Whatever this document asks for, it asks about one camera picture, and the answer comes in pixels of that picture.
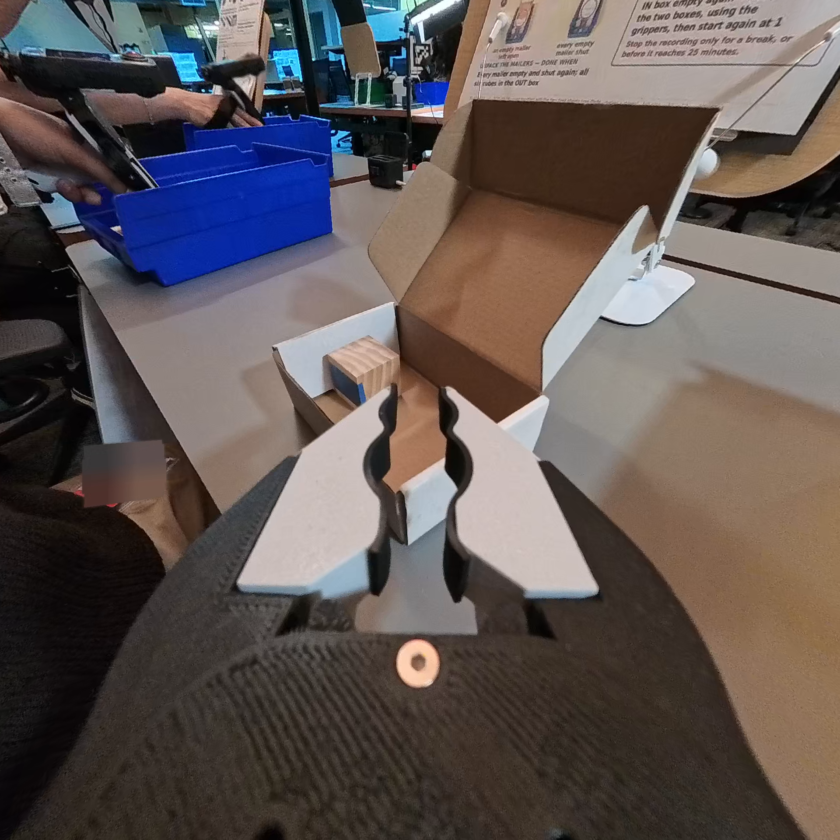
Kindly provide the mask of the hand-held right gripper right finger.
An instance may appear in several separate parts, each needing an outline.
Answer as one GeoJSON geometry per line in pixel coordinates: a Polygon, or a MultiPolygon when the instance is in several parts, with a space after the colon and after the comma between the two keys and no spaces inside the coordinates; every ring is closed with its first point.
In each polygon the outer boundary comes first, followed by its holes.
{"type": "Polygon", "coordinates": [[[450,386],[438,393],[446,512],[443,574],[453,602],[584,600],[599,586],[547,477],[548,464],[450,386]]]}

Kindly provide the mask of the wooden work table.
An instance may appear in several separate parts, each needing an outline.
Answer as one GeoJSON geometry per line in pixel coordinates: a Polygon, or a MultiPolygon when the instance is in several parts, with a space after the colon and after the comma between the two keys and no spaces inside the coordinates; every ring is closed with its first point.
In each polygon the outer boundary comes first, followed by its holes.
{"type": "Polygon", "coordinates": [[[441,127],[444,123],[445,106],[422,103],[418,108],[412,107],[408,112],[404,108],[387,108],[381,104],[356,106],[352,103],[330,102],[320,104],[319,115],[340,125],[345,123],[363,126],[376,124],[387,129],[404,131],[408,116],[411,116],[413,126],[441,127]]]}

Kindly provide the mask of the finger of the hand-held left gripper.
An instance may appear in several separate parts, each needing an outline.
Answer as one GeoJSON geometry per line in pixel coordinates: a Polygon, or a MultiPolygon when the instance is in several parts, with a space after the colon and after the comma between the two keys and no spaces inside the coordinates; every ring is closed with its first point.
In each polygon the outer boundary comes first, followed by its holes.
{"type": "Polygon", "coordinates": [[[69,124],[96,151],[110,172],[131,192],[158,187],[122,136],[88,98],[69,98],[69,124]]]}

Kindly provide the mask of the beige stand board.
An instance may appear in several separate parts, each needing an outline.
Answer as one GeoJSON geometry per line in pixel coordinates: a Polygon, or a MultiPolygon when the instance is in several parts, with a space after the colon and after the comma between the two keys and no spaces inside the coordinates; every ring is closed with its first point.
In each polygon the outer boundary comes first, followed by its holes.
{"type": "Polygon", "coordinates": [[[343,53],[350,76],[378,78],[382,65],[376,47],[373,29],[367,21],[342,25],[341,39],[343,53]]]}

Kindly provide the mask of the white cardboard box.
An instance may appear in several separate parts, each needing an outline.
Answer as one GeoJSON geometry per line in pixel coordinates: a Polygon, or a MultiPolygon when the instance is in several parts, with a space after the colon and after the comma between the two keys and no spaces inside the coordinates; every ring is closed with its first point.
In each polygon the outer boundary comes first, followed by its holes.
{"type": "Polygon", "coordinates": [[[332,382],[330,356],[364,338],[399,355],[385,502],[400,543],[444,520],[455,491],[438,387],[453,386],[534,449],[545,388],[670,232],[718,113],[467,103],[370,242],[394,302],[274,346],[290,399],[316,434],[352,411],[332,382]]]}

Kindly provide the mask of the grey desk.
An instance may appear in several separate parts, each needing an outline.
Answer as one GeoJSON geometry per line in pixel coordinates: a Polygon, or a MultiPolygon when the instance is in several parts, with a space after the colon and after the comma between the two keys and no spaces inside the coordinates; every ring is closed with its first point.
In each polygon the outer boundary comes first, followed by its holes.
{"type": "MultiPolygon", "coordinates": [[[[114,396],[102,435],[163,438],[220,511],[311,438],[272,346],[391,296],[369,243],[394,192],[332,190],[331,236],[162,288],[68,248],[114,396]]],[[[546,389],[536,453],[635,541],[704,637],[810,838],[838,838],[838,305],[705,270],[652,325],[598,322],[546,389]]]]}

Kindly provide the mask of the person's left hand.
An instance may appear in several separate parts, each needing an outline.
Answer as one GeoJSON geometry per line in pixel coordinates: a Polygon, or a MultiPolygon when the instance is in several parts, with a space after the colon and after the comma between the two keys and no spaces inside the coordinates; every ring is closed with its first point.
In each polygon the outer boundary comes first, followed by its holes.
{"type": "Polygon", "coordinates": [[[113,194],[127,187],[110,171],[99,152],[77,140],[71,127],[50,114],[2,99],[1,129],[19,163],[28,170],[58,172],[54,193],[72,203],[97,206],[102,199],[95,185],[113,194]]]}

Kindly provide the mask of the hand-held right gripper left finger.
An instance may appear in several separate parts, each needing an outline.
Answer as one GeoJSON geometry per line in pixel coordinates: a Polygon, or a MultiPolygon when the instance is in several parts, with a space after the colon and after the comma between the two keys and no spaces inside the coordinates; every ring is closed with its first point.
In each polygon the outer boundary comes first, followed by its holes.
{"type": "Polygon", "coordinates": [[[396,385],[305,447],[240,571],[240,592],[322,599],[380,595],[391,569],[384,477],[396,385]]]}

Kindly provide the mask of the wooden block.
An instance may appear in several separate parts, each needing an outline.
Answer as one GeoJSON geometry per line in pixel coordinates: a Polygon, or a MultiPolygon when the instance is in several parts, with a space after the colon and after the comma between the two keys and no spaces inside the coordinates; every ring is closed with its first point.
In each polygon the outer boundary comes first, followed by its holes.
{"type": "Polygon", "coordinates": [[[364,336],[324,356],[332,386],[345,400],[360,405],[383,390],[402,387],[401,358],[371,336],[364,336]]]}

